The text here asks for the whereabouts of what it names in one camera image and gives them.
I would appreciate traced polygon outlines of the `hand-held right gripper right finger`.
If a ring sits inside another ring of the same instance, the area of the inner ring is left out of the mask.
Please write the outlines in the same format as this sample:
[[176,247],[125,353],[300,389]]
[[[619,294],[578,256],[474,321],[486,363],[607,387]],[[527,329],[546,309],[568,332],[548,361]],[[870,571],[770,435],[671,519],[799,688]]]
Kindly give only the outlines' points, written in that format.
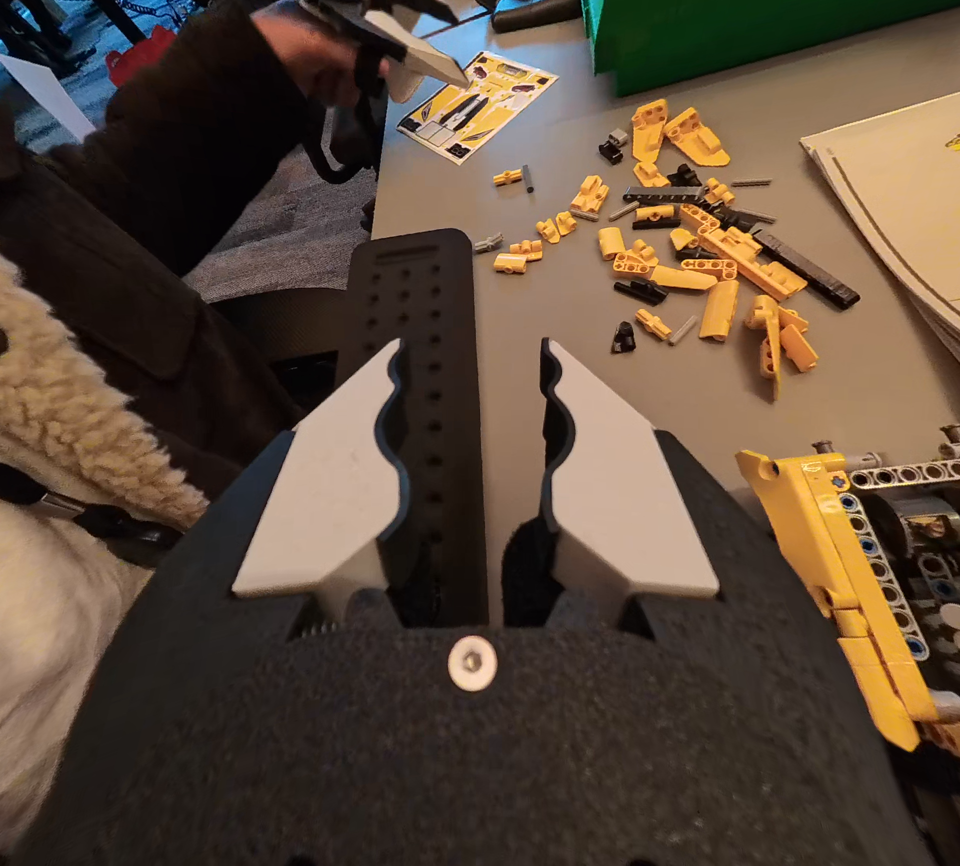
[[542,339],[539,514],[552,577],[616,626],[630,600],[714,600],[720,583],[649,420],[553,339]]

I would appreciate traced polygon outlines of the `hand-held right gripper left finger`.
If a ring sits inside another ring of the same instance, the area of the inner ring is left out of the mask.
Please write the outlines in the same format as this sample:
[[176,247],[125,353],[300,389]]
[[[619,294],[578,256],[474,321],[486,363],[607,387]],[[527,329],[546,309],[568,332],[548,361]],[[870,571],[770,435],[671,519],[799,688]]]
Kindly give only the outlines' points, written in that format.
[[393,339],[294,429],[234,596],[309,595],[342,621],[357,591],[388,588],[385,544],[410,508],[408,377],[406,344]]

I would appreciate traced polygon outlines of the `printed paper sheet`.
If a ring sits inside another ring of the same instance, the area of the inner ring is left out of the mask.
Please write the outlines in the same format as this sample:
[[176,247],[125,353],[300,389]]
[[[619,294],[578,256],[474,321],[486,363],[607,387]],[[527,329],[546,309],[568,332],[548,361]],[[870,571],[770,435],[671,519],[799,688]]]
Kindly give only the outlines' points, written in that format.
[[490,51],[474,56],[464,71],[468,87],[443,86],[396,126],[401,135],[456,166],[465,163],[559,80],[544,69]]

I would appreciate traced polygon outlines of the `yellow brick car model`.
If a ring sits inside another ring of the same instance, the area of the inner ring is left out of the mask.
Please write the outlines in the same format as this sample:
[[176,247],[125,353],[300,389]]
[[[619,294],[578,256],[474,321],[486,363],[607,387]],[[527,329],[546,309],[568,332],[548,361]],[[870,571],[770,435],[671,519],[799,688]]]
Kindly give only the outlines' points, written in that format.
[[819,608],[880,734],[958,756],[958,431],[941,457],[886,464],[828,441],[736,453],[779,550]]

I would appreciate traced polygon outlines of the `pile of yellow brick pieces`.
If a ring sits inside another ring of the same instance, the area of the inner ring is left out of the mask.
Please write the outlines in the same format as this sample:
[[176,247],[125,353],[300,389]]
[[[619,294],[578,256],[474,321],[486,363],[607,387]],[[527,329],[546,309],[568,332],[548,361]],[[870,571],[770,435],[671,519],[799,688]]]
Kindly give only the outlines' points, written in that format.
[[597,245],[613,289],[642,308],[619,323],[611,353],[634,350],[637,331],[670,346],[691,334],[725,344],[741,319],[758,336],[758,374],[777,401],[785,365],[806,374],[820,361],[810,322],[790,300],[811,292],[846,311],[861,296],[774,235],[772,217],[736,208],[734,187],[764,187],[770,179],[726,185],[699,176],[725,167],[730,156],[697,109],[672,114],[666,99],[642,104],[629,131],[611,131],[598,152],[615,165],[627,148],[637,183],[608,213]]

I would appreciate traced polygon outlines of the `person's left forearm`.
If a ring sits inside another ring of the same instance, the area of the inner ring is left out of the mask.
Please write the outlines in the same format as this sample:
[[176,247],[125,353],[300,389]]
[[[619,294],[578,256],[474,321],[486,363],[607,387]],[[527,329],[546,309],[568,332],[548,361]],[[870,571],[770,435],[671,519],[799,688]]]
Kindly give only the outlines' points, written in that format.
[[231,0],[195,17],[54,171],[171,272],[222,240],[305,138],[307,101]]

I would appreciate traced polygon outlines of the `person's left hand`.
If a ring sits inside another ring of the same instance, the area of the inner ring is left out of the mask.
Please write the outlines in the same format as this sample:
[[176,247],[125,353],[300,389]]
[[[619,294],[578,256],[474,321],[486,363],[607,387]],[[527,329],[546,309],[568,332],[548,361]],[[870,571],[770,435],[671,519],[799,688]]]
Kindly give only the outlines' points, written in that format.
[[359,47],[305,11],[298,0],[281,0],[250,19],[307,99],[326,107],[354,107]]

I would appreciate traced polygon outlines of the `black cylindrical case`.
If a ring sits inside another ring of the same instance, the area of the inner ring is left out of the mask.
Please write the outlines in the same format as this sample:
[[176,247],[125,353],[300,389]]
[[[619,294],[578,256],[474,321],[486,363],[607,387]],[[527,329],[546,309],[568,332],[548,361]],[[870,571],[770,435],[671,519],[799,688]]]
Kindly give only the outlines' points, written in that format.
[[581,0],[499,0],[489,17],[496,34],[522,32],[582,17]]

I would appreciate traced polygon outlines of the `black perforated mat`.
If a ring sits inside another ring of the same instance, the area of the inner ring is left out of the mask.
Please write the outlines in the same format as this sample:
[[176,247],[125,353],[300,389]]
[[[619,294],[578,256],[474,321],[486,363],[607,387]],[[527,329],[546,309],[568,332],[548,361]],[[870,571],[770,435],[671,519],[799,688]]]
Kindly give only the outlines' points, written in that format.
[[338,345],[342,384],[393,340],[400,388],[378,425],[400,509],[378,546],[400,619],[489,620],[474,248],[452,228],[370,241],[352,256]]

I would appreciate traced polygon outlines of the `fleece-lined jacket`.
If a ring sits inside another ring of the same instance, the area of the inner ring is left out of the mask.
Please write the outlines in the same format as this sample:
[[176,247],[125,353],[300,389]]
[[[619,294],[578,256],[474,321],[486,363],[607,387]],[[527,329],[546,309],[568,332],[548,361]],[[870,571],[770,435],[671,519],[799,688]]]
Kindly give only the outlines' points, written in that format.
[[[189,529],[301,409],[196,292],[57,160],[2,133],[2,464]],[[2,859],[36,819],[150,572],[75,521],[2,502]]]

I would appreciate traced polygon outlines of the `open instruction booklet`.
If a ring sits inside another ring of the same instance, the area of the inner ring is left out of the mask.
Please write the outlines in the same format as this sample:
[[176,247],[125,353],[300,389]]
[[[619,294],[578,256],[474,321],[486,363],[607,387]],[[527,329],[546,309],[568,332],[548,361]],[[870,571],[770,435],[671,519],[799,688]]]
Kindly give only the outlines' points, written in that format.
[[959,358],[959,94],[804,137],[873,252]]

